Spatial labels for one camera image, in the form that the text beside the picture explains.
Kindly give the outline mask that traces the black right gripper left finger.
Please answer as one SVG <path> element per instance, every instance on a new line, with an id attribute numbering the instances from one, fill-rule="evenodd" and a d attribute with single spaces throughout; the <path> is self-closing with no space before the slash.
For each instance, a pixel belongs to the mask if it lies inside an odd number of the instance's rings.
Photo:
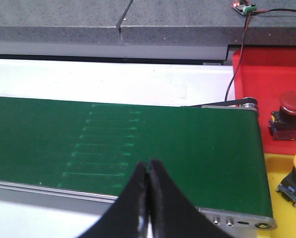
<path id="1" fill-rule="evenodd" d="M 147 191 L 145 162 L 137 163 L 124 190 L 116 201 L 80 235 L 81 238 L 146 238 L 148 233 Z"/>

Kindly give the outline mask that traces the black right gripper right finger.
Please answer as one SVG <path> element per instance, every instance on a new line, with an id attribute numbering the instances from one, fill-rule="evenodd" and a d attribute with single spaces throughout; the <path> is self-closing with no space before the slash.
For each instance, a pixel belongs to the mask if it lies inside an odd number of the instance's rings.
<path id="1" fill-rule="evenodd" d="M 155 238 L 230 238 L 180 191 L 162 161 L 150 161 L 151 223 Z"/>

